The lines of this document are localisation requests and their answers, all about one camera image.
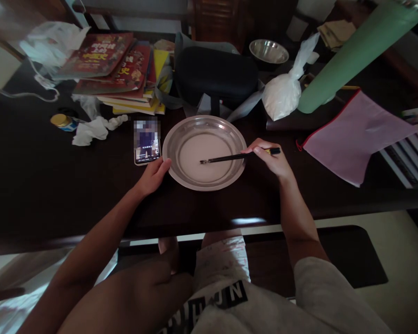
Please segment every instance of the pink zipper pouch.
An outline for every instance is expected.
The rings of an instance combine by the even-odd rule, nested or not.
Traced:
[[[358,91],[327,125],[297,144],[340,178],[359,187],[370,156],[417,129]]]

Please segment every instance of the small jar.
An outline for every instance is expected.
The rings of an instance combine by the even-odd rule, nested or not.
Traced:
[[[64,114],[56,114],[51,117],[51,123],[57,126],[59,129],[68,132],[72,132],[78,127],[78,124],[75,120]]]

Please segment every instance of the shorts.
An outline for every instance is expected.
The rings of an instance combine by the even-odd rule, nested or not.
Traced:
[[[218,241],[196,253],[194,292],[231,279],[251,282],[243,236]]]

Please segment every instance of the black case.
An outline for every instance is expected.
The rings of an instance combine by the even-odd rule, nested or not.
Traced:
[[[175,61],[175,82],[181,98],[197,106],[203,93],[211,97],[212,114],[218,100],[234,110],[257,90],[258,69],[247,57],[192,46]]]

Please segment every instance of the tissue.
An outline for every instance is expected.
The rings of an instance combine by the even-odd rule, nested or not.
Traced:
[[[102,116],[98,116],[94,121],[79,123],[72,144],[76,146],[89,146],[93,138],[105,140],[108,135],[108,130],[113,131],[128,119],[127,115],[121,115],[108,121]]]

